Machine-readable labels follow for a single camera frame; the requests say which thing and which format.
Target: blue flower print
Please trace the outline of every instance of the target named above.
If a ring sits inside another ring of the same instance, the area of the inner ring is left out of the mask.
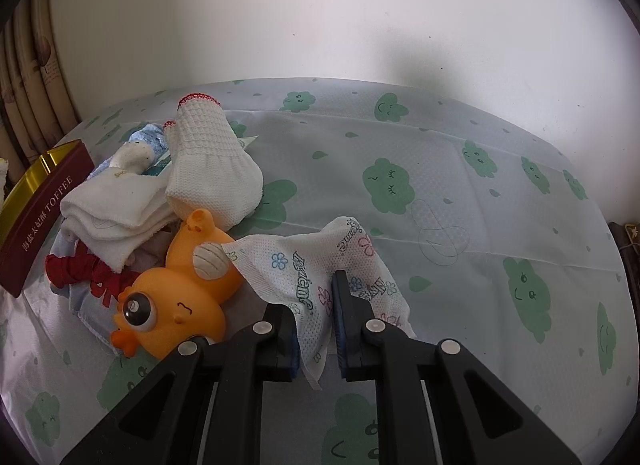
[[[271,267],[284,270],[284,268],[287,266],[287,263],[289,263],[289,260],[284,256],[282,252],[271,254]]]
[[[360,279],[359,277],[351,278],[351,281],[349,282],[349,291],[351,293],[360,291],[363,288],[364,288],[364,285],[362,284],[362,279]]]
[[[387,295],[394,295],[395,293],[397,293],[398,287],[396,286],[396,283],[392,283],[391,281],[386,281],[385,292]]]

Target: white knitted glove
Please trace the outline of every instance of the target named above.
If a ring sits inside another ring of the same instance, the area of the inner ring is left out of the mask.
[[[164,135],[174,166],[166,200],[180,218],[205,208],[226,232],[258,206],[262,171],[242,150],[217,100],[203,93],[183,97]]]
[[[229,269],[229,258],[220,243],[202,243],[193,249],[193,270],[198,277],[220,279]]]

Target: blue cloth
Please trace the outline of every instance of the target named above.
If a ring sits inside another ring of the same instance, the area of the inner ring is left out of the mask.
[[[133,132],[129,137],[129,142],[135,141],[146,142],[152,147],[152,149],[154,150],[154,162],[152,165],[156,164],[159,158],[167,150],[166,140],[164,140],[164,133],[162,132],[162,128],[157,124],[147,124],[142,129]],[[108,168],[109,163],[111,162],[111,158],[113,158],[113,156],[110,156],[105,161],[101,162],[100,165],[95,168],[89,174],[89,176],[87,176],[87,179],[93,178],[96,174],[100,174],[102,171]]]

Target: orange toy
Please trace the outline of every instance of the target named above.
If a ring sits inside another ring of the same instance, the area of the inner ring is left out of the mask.
[[[118,296],[118,327],[111,343],[132,357],[139,345],[163,359],[180,342],[194,335],[220,342],[225,316],[220,304],[242,283],[240,272],[229,262],[225,275],[207,281],[193,269],[193,249],[201,243],[228,243],[231,236],[215,226],[206,209],[194,210],[175,235],[164,268],[142,272]]]

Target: black pupil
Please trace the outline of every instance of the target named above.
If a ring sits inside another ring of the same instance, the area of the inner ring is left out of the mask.
[[[124,318],[132,326],[144,324],[151,315],[151,302],[144,293],[134,292],[123,308]]]

